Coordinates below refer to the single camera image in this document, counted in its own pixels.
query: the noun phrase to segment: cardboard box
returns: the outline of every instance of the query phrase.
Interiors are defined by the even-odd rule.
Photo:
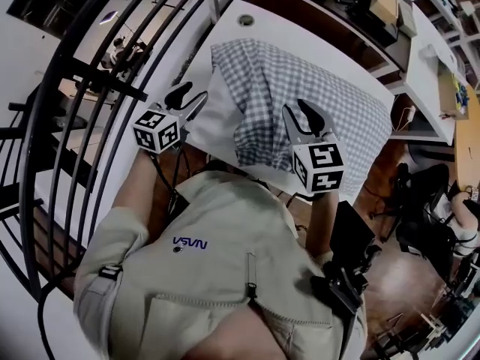
[[[398,1],[399,17],[398,29],[400,29],[409,38],[414,38],[417,35],[417,28],[415,27],[415,20],[413,19],[413,10],[403,0]]]
[[[397,25],[397,0],[372,0],[370,3],[370,12],[381,19],[385,24]]]
[[[442,113],[456,120],[468,119],[468,105],[461,106],[462,85],[443,64],[439,65],[438,88]]]

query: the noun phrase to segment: circular hole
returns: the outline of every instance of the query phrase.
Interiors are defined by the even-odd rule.
[[[238,24],[242,27],[251,27],[255,23],[255,19],[251,15],[241,15],[238,18]]]

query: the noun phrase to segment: checkered cloth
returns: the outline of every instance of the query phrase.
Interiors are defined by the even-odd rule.
[[[340,190],[358,191],[392,131],[381,101],[327,70],[254,39],[215,44],[211,61],[214,69],[220,68],[233,102],[244,114],[234,133],[241,166],[265,164],[292,172],[282,108],[288,105],[300,127],[310,132],[297,104],[297,99],[304,99],[318,103],[333,118],[347,153]]]

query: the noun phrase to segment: window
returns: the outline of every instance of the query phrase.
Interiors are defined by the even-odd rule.
[[[7,13],[39,29],[43,29],[57,38],[62,38],[86,1],[13,0]]]

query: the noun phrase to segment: beige jacket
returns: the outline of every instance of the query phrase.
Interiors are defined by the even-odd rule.
[[[253,283],[289,359],[338,360],[343,325],[312,296],[309,279],[323,274],[297,244],[284,205],[257,183],[224,172],[196,175],[178,191],[190,205],[155,243],[145,245],[147,230],[128,209],[114,208],[88,246],[74,310],[102,356],[180,359],[249,302]],[[116,280],[100,277],[104,266],[122,271]],[[360,310],[343,358],[359,359],[365,340]]]

